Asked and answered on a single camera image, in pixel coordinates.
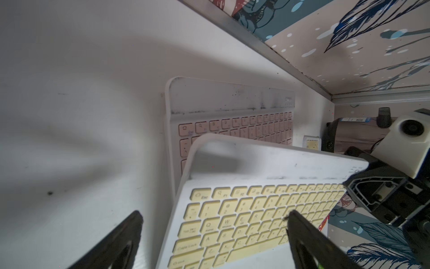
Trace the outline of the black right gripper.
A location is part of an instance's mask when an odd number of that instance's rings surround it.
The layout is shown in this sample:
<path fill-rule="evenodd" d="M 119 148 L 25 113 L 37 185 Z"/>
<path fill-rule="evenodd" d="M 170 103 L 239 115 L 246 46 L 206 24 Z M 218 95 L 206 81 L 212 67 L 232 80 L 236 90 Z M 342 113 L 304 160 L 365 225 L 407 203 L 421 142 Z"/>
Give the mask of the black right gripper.
<path fill-rule="evenodd" d="M 371 213 L 380 222 L 402 227 L 409 221 L 430 219 L 430 155 L 427 154 L 416 178 L 411 178 L 351 146 L 344 153 L 368 161 L 366 170 L 357 172 L 343 185 L 350 198 L 359 207 Z"/>

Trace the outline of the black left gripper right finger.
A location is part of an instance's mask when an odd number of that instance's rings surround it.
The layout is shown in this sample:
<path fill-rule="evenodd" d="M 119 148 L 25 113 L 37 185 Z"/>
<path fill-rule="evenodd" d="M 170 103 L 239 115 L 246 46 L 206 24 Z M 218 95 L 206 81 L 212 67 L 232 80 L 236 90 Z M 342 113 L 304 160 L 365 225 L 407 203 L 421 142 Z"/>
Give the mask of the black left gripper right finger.
<path fill-rule="evenodd" d="M 286 217 L 287 235 L 297 269 L 359 269 L 333 242 L 293 210 Z"/>

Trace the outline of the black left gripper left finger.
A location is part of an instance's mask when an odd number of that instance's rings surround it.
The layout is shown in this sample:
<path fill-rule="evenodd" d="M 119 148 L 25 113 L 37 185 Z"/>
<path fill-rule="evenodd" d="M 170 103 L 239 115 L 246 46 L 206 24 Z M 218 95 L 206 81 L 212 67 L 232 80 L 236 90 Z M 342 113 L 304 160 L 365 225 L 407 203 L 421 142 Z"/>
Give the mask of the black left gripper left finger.
<path fill-rule="evenodd" d="M 131 269 L 139 248 L 142 226 L 143 217 L 135 210 L 70 268 Z"/>

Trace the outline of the yellow keyboard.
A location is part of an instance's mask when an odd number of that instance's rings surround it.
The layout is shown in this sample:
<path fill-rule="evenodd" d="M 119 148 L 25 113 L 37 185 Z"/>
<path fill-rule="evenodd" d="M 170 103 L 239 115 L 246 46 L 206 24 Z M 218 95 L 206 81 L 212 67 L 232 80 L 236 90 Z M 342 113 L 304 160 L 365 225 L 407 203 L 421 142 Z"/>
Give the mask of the yellow keyboard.
<path fill-rule="evenodd" d="M 159 269 L 292 269 L 287 216 L 320 229 L 366 160 L 220 134 L 175 148 L 175 203 Z"/>
<path fill-rule="evenodd" d="M 304 149 L 321 151 L 321 145 L 322 145 L 322 142 L 320 137 L 315 137 L 315 136 L 303 137 L 302 147 Z"/>

